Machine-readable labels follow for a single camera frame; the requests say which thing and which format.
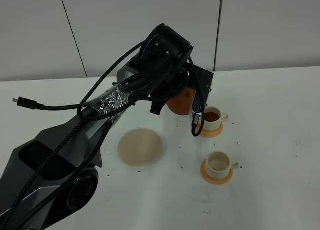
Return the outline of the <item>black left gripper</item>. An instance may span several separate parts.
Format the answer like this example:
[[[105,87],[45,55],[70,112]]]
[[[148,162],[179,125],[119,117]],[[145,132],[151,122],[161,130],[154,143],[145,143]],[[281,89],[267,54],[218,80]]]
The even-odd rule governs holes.
[[[214,73],[196,65],[186,64],[185,70],[189,73],[173,73],[152,92],[150,95],[155,100],[151,102],[151,113],[160,115],[167,101],[179,95],[186,87],[195,89],[202,97],[201,86],[209,84],[212,88]]]

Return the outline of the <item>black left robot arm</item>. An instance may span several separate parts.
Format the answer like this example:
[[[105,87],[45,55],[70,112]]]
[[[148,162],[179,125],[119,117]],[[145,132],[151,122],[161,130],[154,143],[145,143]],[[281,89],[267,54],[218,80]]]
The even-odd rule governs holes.
[[[1,229],[43,230],[83,208],[98,186],[101,145],[124,112],[138,101],[150,101],[151,113],[158,115],[186,88],[195,90],[187,112],[192,114],[191,132],[198,136],[214,74],[194,65],[192,50],[189,41],[160,24],[124,55],[128,63],[99,97],[92,98],[92,88],[75,105],[46,106],[17,98],[20,107],[75,109],[77,113],[13,150],[0,179]]]

